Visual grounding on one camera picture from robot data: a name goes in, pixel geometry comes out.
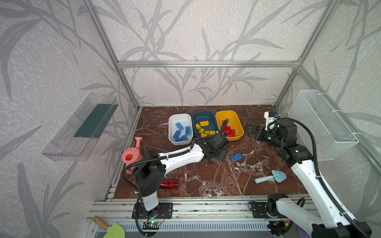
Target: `leaf patterned wallpaper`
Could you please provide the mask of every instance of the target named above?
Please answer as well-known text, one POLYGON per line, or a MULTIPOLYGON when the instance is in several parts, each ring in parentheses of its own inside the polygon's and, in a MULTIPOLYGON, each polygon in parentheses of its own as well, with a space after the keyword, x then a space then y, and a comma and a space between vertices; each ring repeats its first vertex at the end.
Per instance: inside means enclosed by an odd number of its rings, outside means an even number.
MULTIPOLYGON (((342 0, 303 67, 381 152, 381 1, 342 0)), ((285 114, 298 90, 297 77, 279 106, 285 114)), ((381 233, 381 176, 353 147, 319 168, 341 201, 360 220, 381 233)))
POLYGON ((81 1, 2 0, 0 15, 0 237, 78 237, 136 111, 81 1), (43 156, 90 92, 119 106, 89 159, 43 156))
MULTIPOLYGON (((94 0, 120 61, 297 60, 328 1, 94 0)), ((124 68, 141 105, 269 104, 288 68, 124 68)))

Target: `wooden handle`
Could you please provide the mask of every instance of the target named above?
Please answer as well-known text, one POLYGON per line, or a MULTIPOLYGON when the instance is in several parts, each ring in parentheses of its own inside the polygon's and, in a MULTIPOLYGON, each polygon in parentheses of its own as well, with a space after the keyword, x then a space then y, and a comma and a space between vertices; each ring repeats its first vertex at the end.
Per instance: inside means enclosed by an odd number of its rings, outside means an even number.
POLYGON ((107 230, 107 228, 109 227, 109 225, 105 223, 102 219, 100 219, 98 216, 93 217, 93 222, 95 222, 95 224, 97 224, 103 230, 107 230))

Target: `acrylic wall shelf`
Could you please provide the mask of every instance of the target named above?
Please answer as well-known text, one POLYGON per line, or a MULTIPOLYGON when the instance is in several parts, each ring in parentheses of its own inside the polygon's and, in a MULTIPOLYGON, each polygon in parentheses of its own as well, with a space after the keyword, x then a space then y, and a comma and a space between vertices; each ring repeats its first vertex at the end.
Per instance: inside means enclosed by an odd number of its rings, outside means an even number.
POLYGON ((42 154, 54 161, 86 161, 117 107, 115 96, 90 93, 42 154))

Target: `pink watering can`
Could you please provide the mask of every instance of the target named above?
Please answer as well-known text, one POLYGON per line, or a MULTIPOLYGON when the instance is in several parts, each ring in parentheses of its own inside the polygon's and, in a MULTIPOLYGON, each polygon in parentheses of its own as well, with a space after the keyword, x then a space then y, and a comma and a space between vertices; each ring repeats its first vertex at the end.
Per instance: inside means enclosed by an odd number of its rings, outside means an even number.
MULTIPOLYGON (((135 137, 136 146, 126 149, 122 154, 122 160, 127 165, 130 165, 134 162, 140 161, 143 156, 140 154, 140 141, 143 139, 142 137, 135 137)), ((132 167, 126 171, 128 174, 132 174, 132 170, 135 168, 132 167)))

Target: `red metallic can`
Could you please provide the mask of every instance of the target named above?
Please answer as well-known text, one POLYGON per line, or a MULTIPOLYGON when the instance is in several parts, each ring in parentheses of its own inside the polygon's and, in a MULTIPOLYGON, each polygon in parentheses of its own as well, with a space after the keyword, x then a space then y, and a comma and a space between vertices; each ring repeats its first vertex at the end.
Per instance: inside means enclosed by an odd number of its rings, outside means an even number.
POLYGON ((178 179, 172 179, 172 180, 163 180, 160 184, 160 189, 167 189, 167 188, 179 188, 179 180, 178 179))

